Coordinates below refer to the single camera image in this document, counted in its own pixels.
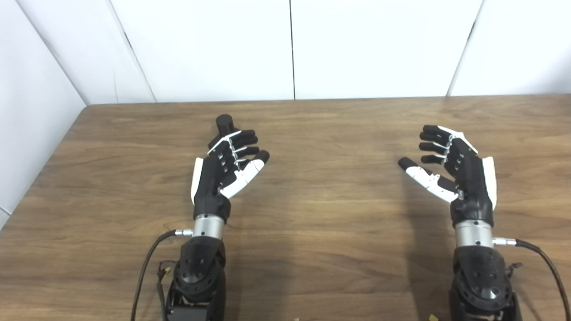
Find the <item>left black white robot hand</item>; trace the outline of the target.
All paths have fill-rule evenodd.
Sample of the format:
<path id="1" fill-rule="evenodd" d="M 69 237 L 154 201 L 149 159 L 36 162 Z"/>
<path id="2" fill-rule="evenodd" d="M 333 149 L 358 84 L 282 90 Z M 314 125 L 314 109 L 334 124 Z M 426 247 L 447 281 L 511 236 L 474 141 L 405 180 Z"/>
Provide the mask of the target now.
<path id="1" fill-rule="evenodd" d="M 196 158 L 191 183 L 193 217 L 222 218 L 231 213 L 230 199 L 261 172 L 270 154 L 256 146 L 255 130 L 235 130 L 216 136 L 204 158 Z"/>

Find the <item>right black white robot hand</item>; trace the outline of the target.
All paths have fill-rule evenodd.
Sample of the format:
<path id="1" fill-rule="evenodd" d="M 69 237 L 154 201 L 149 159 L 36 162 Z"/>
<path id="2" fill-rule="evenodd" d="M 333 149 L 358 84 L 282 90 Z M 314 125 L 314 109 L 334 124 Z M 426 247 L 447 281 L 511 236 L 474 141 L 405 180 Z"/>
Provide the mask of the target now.
<path id="1" fill-rule="evenodd" d="M 481 158 L 463 132 L 438 125 L 425 125 L 418 148 L 423 164 L 437 164 L 449 173 L 448 179 L 420 166 L 410 158 L 401 158 L 398 166 L 426 191 L 450 204 L 453 225 L 463 221 L 482 221 L 494 226 L 497 205 L 497 177 L 494 159 Z"/>

